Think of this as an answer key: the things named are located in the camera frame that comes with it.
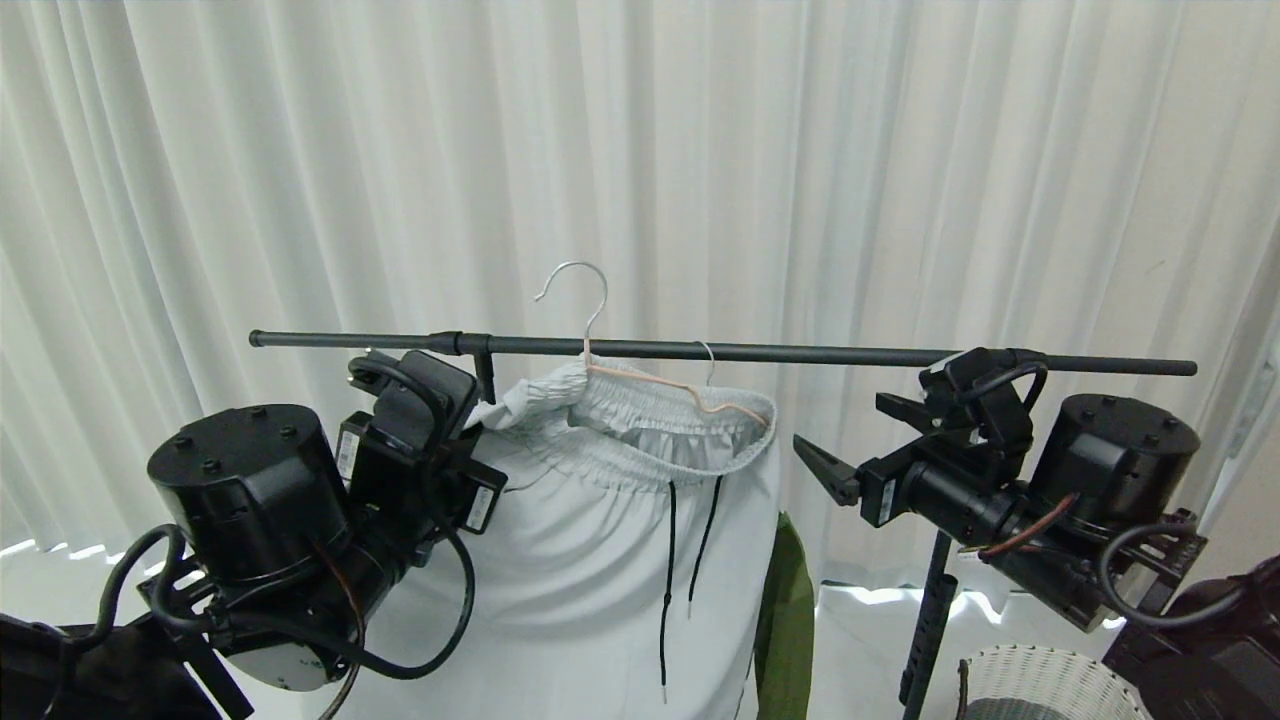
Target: metal hook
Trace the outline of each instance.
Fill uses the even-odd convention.
[[[695,340],[694,342],[696,342],[698,345],[705,347],[707,348],[707,356],[712,359],[712,369],[707,370],[707,382],[703,383],[703,384],[708,384],[709,386],[709,384],[712,384],[712,377],[716,374],[716,354],[712,352],[712,346],[707,345],[705,342],[703,342],[700,340]]]
[[[590,361],[591,355],[591,325],[595,324],[595,319],[600,316],[604,311],[604,304],[609,301],[609,279],[604,277],[604,270],[596,268],[586,260],[570,260],[567,263],[561,263],[552,270],[552,274],[547,275],[547,282],[543,283],[543,291],[534,296],[534,302],[538,302],[547,296],[547,291],[552,287],[552,281],[559,274],[564,268],[571,268],[573,265],[582,265],[584,268],[590,268],[595,277],[600,278],[600,305],[591,313],[591,316],[586,320],[586,329],[582,331],[582,351],[588,355],[588,361]]]

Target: curtain fold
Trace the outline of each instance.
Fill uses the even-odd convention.
[[[1190,357],[1052,375],[1036,421],[1198,423],[1280,217],[1265,3],[5,3],[0,61],[6,544],[165,520],[146,457],[204,414],[367,407],[348,352],[251,328],[575,336],[588,278],[530,302],[567,259],[602,337]],[[854,462],[911,437],[872,404],[911,370],[716,383]],[[786,471],[819,578],[919,580],[923,523]]]

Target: floor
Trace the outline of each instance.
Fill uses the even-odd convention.
[[[33,551],[0,559],[0,611],[55,624],[91,621],[110,568],[104,556],[51,560]],[[916,591],[822,588],[809,702],[812,720],[901,717],[899,678],[911,641],[918,597]],[[137,594],[124,593],[120,621],[141,612]],[[955,717],[955,667],[961,657],[998,643],[1047,644],[1101,657],[1115,633],[1098,629],[1084,635],[1025,596],[1012,597],[1005,612],[996,615],[986,598],[966,593],[952,605],[951,614],[925,701],[927,720]],[[256,716],[301,717],[296,694],[234,674],[259,708]]]

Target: wicker basket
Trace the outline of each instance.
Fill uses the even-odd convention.
[[[965,720],[1149,720],[1124,680],[1075,652],[996,646],[968,662]]]

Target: drawstring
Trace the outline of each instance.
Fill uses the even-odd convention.
[[[694,614],[694,587],[698,584],[698,569],[703,565],[707,552],[707,538],[712,534],[712,520],[716,519],[716,505],[719,502],[719,487],[724,475],[716,478],[712,492],[712,509],[707,514],[707,528],[703,529],[703,542],[698,546],[698,559],[694,560],[694,577],[689,580],[689,615]],[[671,532],[667,541],[667,592],[662,596],[662,626],[658,629],[658,666],[662,669],[662,703],[667,703],[667,611],[671,610],[671,585],[676,573],[676,483],[668,482],[671,492]]]
[[[662,667],[662,703],[667,705],[667,610],[671,607],[672,574],[676,569],[676,483],[668,482],[671,491],[671,539],[667,543],[667,593],[662,596],[662,628],[658,633],[658,665]]]
[[[719,502],[719,484],[724,475],[716,478],[716,489],[712,492],[712,511],[707,514],[707,528],[703,529],[703,543],[698,546],[698,559],[694,560],[694,577],[689,580],[689,616],[694,616],[694,585],[698,584],[698,569],[703,565],[703,553],[707,552],[707,538],[712,534],[712,520],[716,519],[716,503]]]

